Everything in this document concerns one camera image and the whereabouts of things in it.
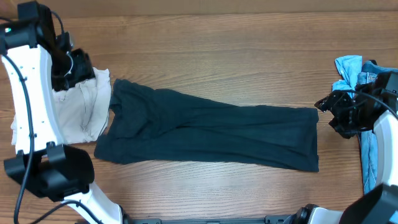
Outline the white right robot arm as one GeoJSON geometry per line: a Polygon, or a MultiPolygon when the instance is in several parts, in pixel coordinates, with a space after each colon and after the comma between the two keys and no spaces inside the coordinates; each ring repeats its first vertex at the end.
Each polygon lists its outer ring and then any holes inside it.
{"type": "Polygon", "coordinates": [[[397,73],[380,73],[355,90],[335,90],[315,107],[332,113],[330,126],[346,139],[360,131],[376,135],[376,186],[344,211],[308,204],[284,223],[389,223],[397,211],[397,73]]]}

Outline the black Nike t-shirt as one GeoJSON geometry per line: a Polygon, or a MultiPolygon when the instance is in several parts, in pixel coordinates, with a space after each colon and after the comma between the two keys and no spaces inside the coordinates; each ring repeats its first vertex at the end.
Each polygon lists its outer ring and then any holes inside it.
{"type": "Polygon", "coordinates": [[[98,159],[241,162],[316,172],[318,113],[311,108],[235,106],[116,80],[98,159]]]}

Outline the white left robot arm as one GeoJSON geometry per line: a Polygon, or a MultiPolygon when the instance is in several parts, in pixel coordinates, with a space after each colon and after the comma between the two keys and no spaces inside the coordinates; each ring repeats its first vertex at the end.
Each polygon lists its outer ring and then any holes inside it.
{"type": "Polygon", "coordinates": [[[16,156],[4,161],[6,174],[22,192],[69,206],[88,223],[127,223],[123,208],[95,183],[89,154],[67,144],[55,108],[55,91],[95,77],[88,54],[74,48],[68,32],[55,33],[57,14],[47,6],[24,2],[17,13],[17,20],[1,24],[17,128],[16,156]]]}

